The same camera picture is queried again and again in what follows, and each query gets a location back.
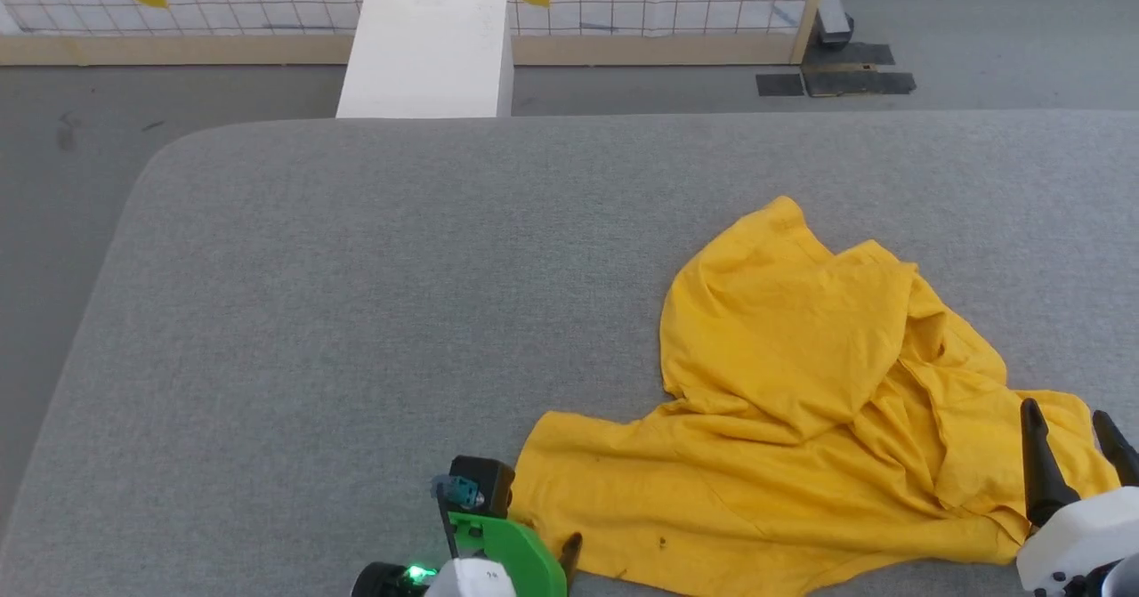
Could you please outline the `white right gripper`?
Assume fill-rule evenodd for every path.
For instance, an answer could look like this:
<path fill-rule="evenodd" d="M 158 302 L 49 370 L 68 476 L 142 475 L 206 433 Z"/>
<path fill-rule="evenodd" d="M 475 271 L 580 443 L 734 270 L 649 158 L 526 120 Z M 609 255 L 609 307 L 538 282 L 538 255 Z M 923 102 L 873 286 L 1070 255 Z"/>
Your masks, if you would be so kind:
<path fill-rule="evenodd" d="M 1111 566 L 1103 590 L 1136 594 L 1138 452 L 1106 411 L 1093 411 L 1093 431 L 1123 486 L 1079 500 L 1048 444 L 1036 399 L 1022 400 L 1022 483 L 1026 517 L 1038 528 L 1014 558 L 1025 592 L 1063 594 L 1077 576 L 1091 580 L 1093 571 Z"/>

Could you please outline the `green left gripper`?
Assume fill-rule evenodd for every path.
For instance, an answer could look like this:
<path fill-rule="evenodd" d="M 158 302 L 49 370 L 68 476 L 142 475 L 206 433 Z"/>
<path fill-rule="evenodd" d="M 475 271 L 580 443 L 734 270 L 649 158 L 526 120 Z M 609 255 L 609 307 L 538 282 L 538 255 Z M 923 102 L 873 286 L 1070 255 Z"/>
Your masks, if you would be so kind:
<path fill-rule="evenodd" d="M 484 558 L 503 566 L 517 596 L 567 596 L 572 592 L 585 541 L 580 532 L 567 537 L 560 553 L 554 553 L 533 528 L 519 521 L 468 512 L 448 512 L 448 520 L 461 556 Z"/>

